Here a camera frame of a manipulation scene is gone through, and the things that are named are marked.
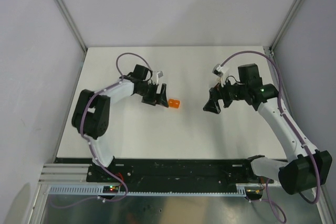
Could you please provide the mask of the orange pill organizer box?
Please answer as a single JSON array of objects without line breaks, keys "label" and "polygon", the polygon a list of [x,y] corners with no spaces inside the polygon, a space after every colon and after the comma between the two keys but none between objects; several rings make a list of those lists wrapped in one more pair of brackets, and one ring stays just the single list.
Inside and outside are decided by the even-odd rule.
[{"label": "orange pill organizer box", "polygon": [[170,108],[178,109],[180,107],[180,100],[177,99],[169,99],[168,104]]}]

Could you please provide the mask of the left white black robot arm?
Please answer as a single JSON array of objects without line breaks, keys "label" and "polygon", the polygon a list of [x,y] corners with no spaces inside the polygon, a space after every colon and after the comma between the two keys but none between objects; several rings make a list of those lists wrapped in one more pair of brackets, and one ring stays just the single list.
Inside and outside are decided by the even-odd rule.
[{"label": "left white black robot arm", "polygon": [[142,103],[167,108],[166,84],[162,84],[160,92],[157,92],[161,77],[162,71],[136,65],[132,72],[121,75],[116,83],[102,90],[94,92],[84,89],[80,92],[71,124],[88,142],[94,163],[101,165],[98,175],[104,181],[112,181],[117,174],[116,168],[110,165],[113,153],[107,138],[103,136],[108,130],[111,106],[137,94],[142,97]]}]

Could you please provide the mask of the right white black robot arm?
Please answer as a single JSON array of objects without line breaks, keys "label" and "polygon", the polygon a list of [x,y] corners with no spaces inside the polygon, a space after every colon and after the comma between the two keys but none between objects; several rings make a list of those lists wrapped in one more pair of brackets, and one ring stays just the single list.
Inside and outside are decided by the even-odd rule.
[{"label": "right white black robot arm", "polygon": [[273,84],[263,84],[256,64],[238,67],[239,81],[231,83],[227,67],[216,65],[213,73],[217,84],[209,90],[209,100],[204,111],[219,114],[222,100],[224,107],[233,101],[245,101],[268,123],[280,142],[286,161],[277,161],[259,155],[249,158],[250,165],[243,168],[243,178],[253,183],[261,176],[280,182],[290,195],[324,185],[332,163],[328,151],[319,151],[312,144],[287,112]]}]

